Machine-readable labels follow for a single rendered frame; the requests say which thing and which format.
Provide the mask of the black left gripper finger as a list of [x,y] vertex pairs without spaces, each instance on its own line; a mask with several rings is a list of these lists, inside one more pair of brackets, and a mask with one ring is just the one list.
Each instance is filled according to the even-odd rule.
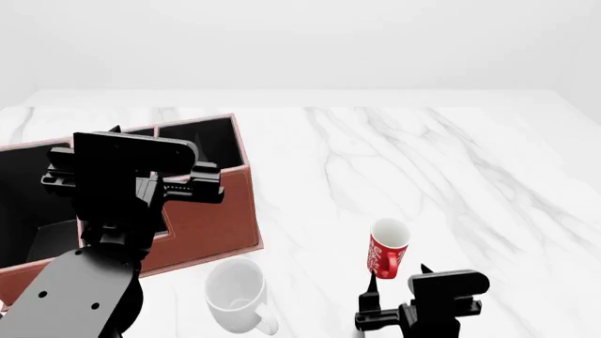
[[193,140],[198,150],[198,160],[191,171],[189,185],[193,188],[193,201],[209,204],[221,204],[224,198],[224,188],[221,185],[221,169],[215,162],[210,162],[203,146],[200,135]]
[[121,126],[108,131],[77,131],[69,148],[48,151],[49,166],[41,178],[47,191],[59,196],[93,198],[119,189]]

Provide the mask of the white ceramic mug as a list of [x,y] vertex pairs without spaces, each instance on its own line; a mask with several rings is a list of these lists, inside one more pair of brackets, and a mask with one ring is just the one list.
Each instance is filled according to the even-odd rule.
[[268,307],[267,281],[249,258],[227,258],[214,267],[205,283],[205,300],[216,322],[226,331],[242,334],[257,329],[273,335],[279,330]]

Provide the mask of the red mug white pattern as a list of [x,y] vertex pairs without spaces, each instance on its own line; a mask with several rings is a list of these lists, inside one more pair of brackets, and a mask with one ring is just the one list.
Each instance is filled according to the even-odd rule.
[[395,278],[409,241],[406,224],[394,219],[375,222],[370,228],[367,269],[380,279]]

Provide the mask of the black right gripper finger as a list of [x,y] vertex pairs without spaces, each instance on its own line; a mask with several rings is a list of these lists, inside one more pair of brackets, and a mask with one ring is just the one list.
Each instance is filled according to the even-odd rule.
[[[421,272],[434,272],[425,264],[420,266]],[[458,298],[456,300],[419,300],[419,309],[432,316],[473,316],[479,315],[482,311],[482,302],[474,297]]]
[[359,312],[378,312],[380,310],[377,275],[375,272],[371,272],[367,291],[359,295]]

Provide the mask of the brown leather caddy black interior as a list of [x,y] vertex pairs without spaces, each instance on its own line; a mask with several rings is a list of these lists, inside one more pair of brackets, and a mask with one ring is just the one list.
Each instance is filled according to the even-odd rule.
[[[236,118],[217,115],[146,126],[132,134],[188,140],[199,160],[221,169],[220,204],[167,202],[151,251],[142,263],[146,277],[248,253],[263,247],[254,207],[251,168]],[[83,225],[67,199],[47,193],[41,177],[55,146],[71,137],[0,146],[0,301],[11,306],[56,256],[84,246]]]

